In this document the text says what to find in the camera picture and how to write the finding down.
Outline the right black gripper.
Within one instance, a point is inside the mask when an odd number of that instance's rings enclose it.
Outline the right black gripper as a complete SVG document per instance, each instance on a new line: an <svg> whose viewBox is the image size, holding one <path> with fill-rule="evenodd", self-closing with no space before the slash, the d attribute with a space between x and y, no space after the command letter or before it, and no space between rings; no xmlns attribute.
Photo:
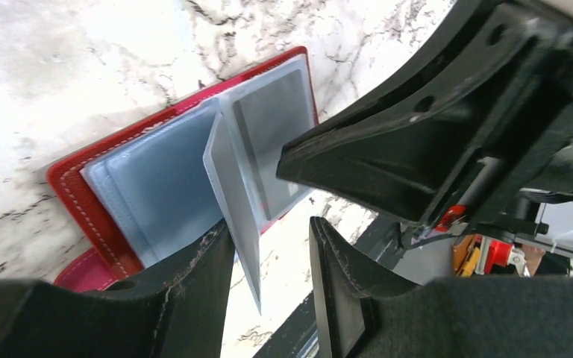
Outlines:
<svg viewBox="0 0 573 358"><path fill-rule="evenodd" d="M463 231L534 234L504 210L522 189L573 197L573 14L550 1L459 1L396 73L318 131L481 128L496 166L472 203L456 204Z"/></svg>

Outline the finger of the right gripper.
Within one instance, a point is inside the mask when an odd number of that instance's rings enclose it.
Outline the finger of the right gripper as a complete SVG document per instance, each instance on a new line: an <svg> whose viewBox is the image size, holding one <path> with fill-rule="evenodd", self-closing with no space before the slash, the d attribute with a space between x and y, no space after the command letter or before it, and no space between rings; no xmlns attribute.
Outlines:
<svg viewBox="0 0 573 358"><path fill-rule="evenodd" d="M469 205L496 161L486 144L508 106L497 98L423 98L344 125L330 120L283 149L277 175L413 225Z"/></svg>

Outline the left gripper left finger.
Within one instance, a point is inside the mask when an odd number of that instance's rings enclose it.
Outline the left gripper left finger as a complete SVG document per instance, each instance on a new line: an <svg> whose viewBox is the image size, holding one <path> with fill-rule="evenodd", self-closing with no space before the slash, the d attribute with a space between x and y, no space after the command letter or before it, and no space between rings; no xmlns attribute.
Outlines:
<svg viewBox="0 0 573 358"><path fill-rule="evenodd" d="M233 258L220 221L104 291L0 280L0 357L218 357Z"/></svg>

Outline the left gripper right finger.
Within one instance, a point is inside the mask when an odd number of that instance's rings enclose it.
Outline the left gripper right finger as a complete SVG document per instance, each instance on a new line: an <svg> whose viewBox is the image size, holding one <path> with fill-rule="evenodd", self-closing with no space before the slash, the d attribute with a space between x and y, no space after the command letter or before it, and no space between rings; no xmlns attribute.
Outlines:
<svg viewBox="0 0 573 358"><path fill-rule="evenodd" d="M446 277L383 309L367 357L573 357L572 277Z"/></svg>

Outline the red leather card holder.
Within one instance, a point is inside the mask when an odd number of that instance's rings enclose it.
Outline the red leather card holder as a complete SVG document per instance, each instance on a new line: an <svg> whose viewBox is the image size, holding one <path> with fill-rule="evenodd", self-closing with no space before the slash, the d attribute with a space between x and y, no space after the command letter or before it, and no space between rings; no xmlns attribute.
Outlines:
<svg viewBox="0 0 573 358"><path fill-rule="evenodd" d="M282 148L318 122L298 46L57 161L48 183L110 269L72 288L107 287L225 220L259 297L260 235L310 191L277 178Z"/></svg>

